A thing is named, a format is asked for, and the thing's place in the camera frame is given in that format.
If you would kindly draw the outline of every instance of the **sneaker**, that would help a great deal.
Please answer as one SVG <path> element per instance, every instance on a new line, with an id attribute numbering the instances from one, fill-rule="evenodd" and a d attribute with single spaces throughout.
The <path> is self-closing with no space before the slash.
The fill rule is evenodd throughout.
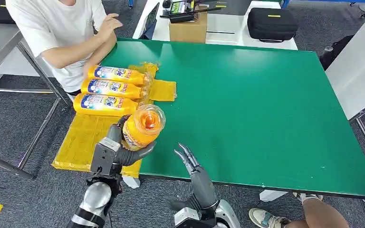
<path id="1" fill-rule="evenodd" d="M 282 228 L 290 223 L 286 217 L 276 217 L 266 210 L 251 208 L 248 212 L 251 221 L 261 228 Z"/>
<path id="2" fill-rule="evenodd" d="M 316 195 L 316 194 L 305 194 L 305 193 L 299 193 L 299 192 L 294 192 L 293 195 L 295 196 L 296 199 L 298 199 L 302 204 L 305 200 L 308 199 L 318 199 L 322 201 L 323 196 L 322 195 Z"/>

